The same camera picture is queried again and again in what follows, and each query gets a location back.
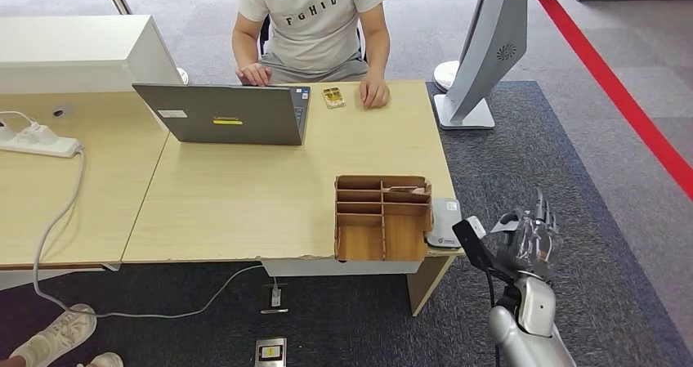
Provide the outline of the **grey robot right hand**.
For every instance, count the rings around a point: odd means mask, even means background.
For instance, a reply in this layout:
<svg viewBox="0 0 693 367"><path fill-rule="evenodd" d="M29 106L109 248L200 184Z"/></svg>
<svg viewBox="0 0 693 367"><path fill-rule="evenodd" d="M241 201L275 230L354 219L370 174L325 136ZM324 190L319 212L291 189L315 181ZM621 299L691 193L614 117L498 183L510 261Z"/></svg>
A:
<svg viewBox="0 0 693 367"><path fill-rule="evenodd" d="M555 213L538 188L533 210L522 207L503 214L492 228L500 234L497 258L512 271L524 271L548 282L556 272L563 239Z"/></svg>

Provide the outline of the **person's left hand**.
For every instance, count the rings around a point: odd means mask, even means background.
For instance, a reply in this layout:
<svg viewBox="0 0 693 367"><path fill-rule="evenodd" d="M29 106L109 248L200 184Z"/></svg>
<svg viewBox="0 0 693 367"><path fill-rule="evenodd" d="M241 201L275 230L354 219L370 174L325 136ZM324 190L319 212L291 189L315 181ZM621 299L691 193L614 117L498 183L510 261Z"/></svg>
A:
<svg viewBox="0 0 693 367"><path fill-rule="evenodd" d="M360 101L365 110L380 109L388 104L390 90L380 73L367 73L360 82Z"/></svg>

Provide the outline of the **person's right hand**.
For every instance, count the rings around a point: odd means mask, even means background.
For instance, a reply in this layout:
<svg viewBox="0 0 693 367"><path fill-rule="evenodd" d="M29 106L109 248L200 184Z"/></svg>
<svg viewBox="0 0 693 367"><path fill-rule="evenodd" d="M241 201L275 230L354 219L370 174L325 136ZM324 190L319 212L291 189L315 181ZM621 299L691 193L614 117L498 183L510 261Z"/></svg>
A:
<svg viewBox="0 0 693 367"><path fill-rule="evenodd" d="M236 75L243 85L249 86L268 86L272 71L260 63L252 63L236 69Z"/></svg>

